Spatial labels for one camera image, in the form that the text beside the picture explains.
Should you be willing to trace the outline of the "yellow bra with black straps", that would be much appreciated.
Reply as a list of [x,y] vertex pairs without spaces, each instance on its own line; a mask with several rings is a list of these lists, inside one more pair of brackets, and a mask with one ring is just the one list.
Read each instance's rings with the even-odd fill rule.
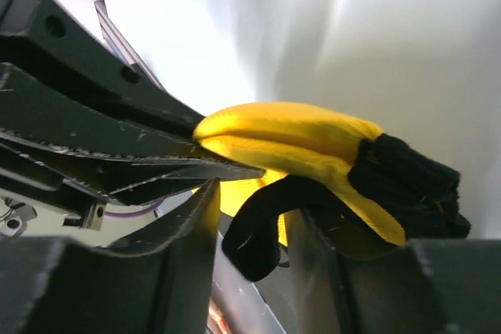
[[465,239],[460,173],[427,158],[375,123],[298,102],[253,102],[202,120],[193,139],[260,178],[226,181],[232,220],[222,251],[248,281],[278,265],[284,216],[301,211],[329,248],[355,260],[410,239]]

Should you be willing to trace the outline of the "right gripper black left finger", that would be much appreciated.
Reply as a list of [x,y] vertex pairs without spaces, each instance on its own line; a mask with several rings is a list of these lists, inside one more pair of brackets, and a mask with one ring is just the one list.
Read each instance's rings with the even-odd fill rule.
[[203,333],[220,183],[113,246],[64,237],[1,241],[4,333]]

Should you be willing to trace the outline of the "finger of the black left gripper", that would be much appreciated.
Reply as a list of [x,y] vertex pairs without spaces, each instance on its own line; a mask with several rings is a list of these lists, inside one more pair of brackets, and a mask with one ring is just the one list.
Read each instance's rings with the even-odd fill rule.
[[89,195],[144,205],[201,186],[260,178],[234,163],[147,127],[115,120],[1,65],[1,144]]
[[1,61],[118,120],[189,135],[204,118],[117,58],[57,0],[1,0]]

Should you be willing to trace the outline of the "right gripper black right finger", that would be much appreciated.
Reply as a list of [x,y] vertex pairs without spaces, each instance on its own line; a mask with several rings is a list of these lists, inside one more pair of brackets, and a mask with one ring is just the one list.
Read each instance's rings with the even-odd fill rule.
[[354,261],[297,210],[287,215],[287,238],[302,333],[500,331],[498,240],[413,240]]

